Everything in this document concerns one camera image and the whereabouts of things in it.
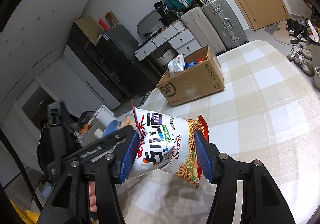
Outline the left hand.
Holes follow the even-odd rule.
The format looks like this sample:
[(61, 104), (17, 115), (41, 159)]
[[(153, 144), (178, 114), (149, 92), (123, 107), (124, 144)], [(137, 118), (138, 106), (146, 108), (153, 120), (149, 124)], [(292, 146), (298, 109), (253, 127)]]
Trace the left hand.
[(95, 182), (89, 182), (89, 209), (91, 212), (97, 212), (97, 202), (95, 194)]

